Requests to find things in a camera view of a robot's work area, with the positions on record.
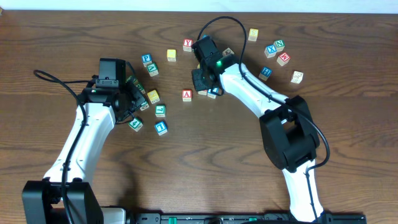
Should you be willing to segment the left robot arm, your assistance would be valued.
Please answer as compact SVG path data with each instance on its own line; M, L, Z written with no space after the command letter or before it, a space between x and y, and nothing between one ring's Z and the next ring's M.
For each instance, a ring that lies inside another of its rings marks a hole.
M133 223L122 207L99 205L91 188L106 138L117 124L131 122L145 97L126 76L132 65L101 58L99 74L76 99L76 118L52 167L42 180L29 180L22 191L27 223Z

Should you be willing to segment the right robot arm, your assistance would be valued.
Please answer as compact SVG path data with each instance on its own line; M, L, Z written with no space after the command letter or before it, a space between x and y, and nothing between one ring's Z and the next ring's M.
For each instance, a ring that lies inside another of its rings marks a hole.
M233 54L223 55L209 36L192 45L199 68L192 70L197 91L229 93L259 119L264 150L284 175L290 213L300 222L315 222L323 213L315 185L316 150L320 130L306 101L288 98L257 79Z

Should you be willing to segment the red A block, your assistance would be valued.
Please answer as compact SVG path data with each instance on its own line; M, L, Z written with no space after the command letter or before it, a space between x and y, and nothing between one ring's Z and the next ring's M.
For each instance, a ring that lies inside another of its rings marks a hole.
M192 101L192 91L191 90L182 90L182 101L184 101L184 102Z

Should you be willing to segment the blue 2 block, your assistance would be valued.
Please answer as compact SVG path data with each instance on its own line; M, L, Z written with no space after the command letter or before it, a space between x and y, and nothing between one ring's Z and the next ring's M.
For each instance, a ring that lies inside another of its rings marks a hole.
M219 88L212 88L207 91L207 97L215 99L218 96Z

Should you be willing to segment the red I block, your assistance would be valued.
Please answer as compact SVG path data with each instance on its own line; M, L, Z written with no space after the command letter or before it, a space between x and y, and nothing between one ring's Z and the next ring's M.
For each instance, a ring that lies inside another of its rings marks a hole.
M199 95L207 95L207 90L202 90L198 92Z

